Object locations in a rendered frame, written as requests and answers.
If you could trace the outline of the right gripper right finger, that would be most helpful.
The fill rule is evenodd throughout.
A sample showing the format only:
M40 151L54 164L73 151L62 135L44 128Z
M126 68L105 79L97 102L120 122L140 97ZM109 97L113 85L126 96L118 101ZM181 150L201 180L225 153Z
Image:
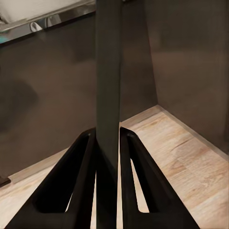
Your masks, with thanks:
M120 127L123 229L200 229L138 135ZM149 213L138 210L133 161Z

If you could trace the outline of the poster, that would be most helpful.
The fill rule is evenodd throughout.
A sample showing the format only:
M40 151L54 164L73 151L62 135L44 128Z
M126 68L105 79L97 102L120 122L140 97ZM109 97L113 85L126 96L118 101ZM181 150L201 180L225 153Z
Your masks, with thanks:
M122 0L96 0L96 229L116 229Z

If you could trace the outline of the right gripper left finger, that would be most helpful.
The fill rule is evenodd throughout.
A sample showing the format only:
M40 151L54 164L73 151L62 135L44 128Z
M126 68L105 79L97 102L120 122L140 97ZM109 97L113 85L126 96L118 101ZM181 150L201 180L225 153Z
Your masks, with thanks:
M96 127L79 135L5 229L90 229Z

